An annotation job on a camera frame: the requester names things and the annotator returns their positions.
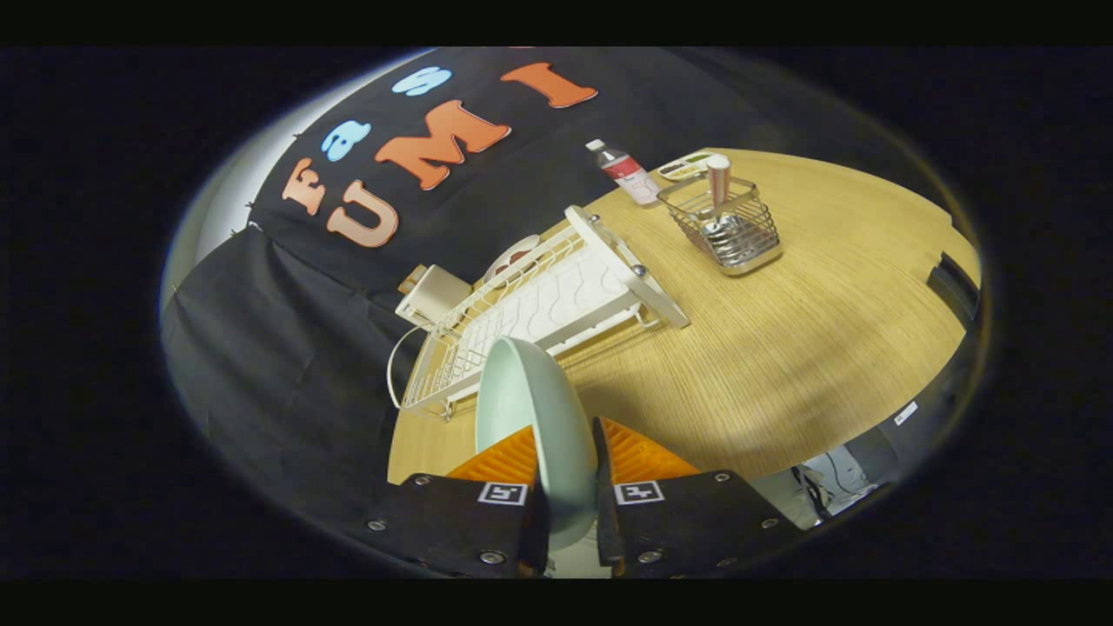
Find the light blue bowl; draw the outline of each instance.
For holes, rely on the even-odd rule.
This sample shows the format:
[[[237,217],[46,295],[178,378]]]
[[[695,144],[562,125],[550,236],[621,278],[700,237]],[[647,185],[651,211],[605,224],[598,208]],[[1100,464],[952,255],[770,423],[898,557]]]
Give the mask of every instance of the light blue bowl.
[[[533,427],[549,500],[549,549],[575,544],[598,509],[599,458],[580,398],[560,364],[535,344],[499,338],[487,353],[475,410],[475,452]]]

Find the black cloth backdrop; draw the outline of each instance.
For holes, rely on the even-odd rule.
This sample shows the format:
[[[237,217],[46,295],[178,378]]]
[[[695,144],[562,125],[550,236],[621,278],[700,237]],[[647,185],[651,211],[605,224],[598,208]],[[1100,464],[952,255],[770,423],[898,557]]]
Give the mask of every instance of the black cloth backdrop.
[[[598,96],[556,109],[530,87],[500,81],[539,61]],[[421,96],[392,91],[432,66],[452,78]],[[446,164],[451,175],[432,190],[402,167],[374,160],[391,138],[429,136],[425,114],[452,99],[512,133],[482,153],[465,151],[463,164]],[[372,129],[329,162],[321,144],[349,119]],[[806,156],[943,204],[932,178],[868,119],[728,51],[439,49],[305,129],[255,198],[250,221],[258,228],[225,242],[179,285],[164,312],[162,343],[190,418],[221,457],[288,508],[325,525],[359,515],[385,481],[397,414],[384,383],[387,356],[410,327],[393,313],[402,297],[396,285],[417,264],[434,263],[475,281],[508,246],[560,221],[568,205],[612,190],[584,148],[595,138],[647,168],[705,146]],[[304,157],[326,188],[316,215],[282,198]],[[333,208],[353,206],[342,196],[356,179],[398,214],[396,233],[381,247],[325,228]],[[415,335],[395,361],[400,392],[424,336]]]

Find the white dish drying rack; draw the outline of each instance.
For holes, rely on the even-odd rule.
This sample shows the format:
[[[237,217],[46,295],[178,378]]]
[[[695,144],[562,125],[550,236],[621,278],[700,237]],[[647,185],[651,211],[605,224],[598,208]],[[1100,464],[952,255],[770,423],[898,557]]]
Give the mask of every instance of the white dish drying rack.
[[[687,315],[598,215],[564,211],[569,225],[477,287],[430,326],[401,407],[451,419],[452,403],[479,391],[500,336],[530,341],[553,356],[636,317],[676,327]],[[642,306],[657,319],[647,322]],[[386,372],[390,384],[390,368]],[[430,409],[440,404],[441,412]]]

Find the bottle label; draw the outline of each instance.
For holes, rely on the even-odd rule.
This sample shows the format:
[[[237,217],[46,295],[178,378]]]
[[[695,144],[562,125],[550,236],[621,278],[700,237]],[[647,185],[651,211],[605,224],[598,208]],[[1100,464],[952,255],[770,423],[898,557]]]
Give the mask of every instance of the bottle label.
[[[603,172],[610,175],[619,184],[619,187],[626,189],[638,204],[656,202],[657,194],[661,190],[657,183],[649,177],[649,173],[631,157],[620,159],[614,165],[604,168]]]

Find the letter m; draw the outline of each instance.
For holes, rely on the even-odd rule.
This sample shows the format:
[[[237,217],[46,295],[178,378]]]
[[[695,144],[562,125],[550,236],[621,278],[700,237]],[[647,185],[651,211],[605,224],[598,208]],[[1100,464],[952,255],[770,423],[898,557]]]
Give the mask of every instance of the letter m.
[[[378,163],[393,162],[421,180],[430,190],[449,177],[449,168],[426,162],[464,163],[464,153],[456,144],[463,139],[470,153],[481,153],[506,135],[510,127],[494,125],[464,110],[460,100],[449,100],[425,116],[429,137],[395,137],[375,155]]]

